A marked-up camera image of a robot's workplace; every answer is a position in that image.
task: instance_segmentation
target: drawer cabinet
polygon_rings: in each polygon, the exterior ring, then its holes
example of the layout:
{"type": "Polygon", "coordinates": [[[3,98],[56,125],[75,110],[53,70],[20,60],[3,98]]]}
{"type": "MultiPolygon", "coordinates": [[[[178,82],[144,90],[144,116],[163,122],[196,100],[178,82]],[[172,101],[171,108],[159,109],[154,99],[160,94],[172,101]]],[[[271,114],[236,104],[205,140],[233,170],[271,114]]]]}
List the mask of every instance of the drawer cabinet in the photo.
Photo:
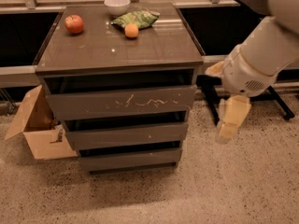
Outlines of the drawer cabinet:
{"type": "Polygon", "coordinates": [[[87,172],[177,166],[202,57],[170,3],[133,3],[161,14],[127,39],[104,6],[68,7],[36,73],[87,172]],[[80,14],[82,34],[64,18],[80,14]]]}
{"type": "Polygon", "coordinates": [[[181,157],[181,149],[153,150],[152,152],[124,153],[104,157],[81,158],[80,166],[88,172],[120,170],[155,165],[177,165],[181,157]]]}
{"type": "Polygon", "coordinates": [[[47,97],[57,119],[170,112],[192,107],[195,86],[53,94],[47,97]]]}

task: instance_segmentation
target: open cardboard box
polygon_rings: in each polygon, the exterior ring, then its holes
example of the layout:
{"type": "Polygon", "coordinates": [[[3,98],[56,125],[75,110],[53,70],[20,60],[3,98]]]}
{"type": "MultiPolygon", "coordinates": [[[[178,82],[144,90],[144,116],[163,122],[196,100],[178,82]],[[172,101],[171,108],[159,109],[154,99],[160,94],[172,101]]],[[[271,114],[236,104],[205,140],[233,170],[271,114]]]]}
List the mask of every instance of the open cardboard box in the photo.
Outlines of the open cardboard box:
{"type": "Polygon", "coordinates": [[[5,140],[23,133],[37,160],[76,157],[76,151],[71,149],[66,140],[65,131],[63,130],[62,141],[59,141],[60,131],[50,128],[52,120],[53,113],[40,85],[26,93],[5,140]]]}

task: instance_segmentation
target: red apple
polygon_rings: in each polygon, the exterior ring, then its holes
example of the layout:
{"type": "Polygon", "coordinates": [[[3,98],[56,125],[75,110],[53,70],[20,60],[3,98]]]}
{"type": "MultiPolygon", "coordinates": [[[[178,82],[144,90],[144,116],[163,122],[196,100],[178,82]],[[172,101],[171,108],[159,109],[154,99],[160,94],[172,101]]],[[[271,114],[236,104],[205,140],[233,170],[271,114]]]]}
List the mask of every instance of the red apple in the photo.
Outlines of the red apple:
{"type": "Polygon", "coordinates": [[[84,29],[83,19],[78,15],[70,15],[64,20],[64,25],[71,34],[79,34],[84,29]]]}

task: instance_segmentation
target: white robotic arm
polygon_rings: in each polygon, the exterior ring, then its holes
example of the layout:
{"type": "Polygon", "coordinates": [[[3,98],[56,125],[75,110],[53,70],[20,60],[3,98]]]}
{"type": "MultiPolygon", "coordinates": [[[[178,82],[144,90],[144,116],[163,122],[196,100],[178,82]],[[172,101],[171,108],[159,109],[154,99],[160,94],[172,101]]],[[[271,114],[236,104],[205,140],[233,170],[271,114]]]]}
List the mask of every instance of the white robotic arm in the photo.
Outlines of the white robotic arm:
{"type": "Polygon", "coordinates": [[[221,65],[217,64],[223,88],[231,93],[225,105],[220,105],[224,109],[217,137],[222,143],[233,138],[249,113],[249,97],[263,93],[282,69],[299,61],[299,0],[268,3],[273,16],[265,17],[221,65]]]}

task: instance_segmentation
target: terrazzo floor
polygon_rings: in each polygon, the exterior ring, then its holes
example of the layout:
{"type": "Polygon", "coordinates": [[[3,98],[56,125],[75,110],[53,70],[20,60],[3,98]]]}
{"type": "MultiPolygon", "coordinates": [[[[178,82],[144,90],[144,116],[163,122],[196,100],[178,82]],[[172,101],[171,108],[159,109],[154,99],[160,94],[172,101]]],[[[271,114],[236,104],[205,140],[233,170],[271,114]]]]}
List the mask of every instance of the terrazzo floor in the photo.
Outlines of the terrazzo floor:
{"type": "Polygon", "coordinates": [[[199,91],[178,168],[104,175],[34,160],[22,134],[5,142],[0,105],[0,223],[299,223],[299,85],[277,91],[296,117],[255,102],[227,145],[199,91]]]}

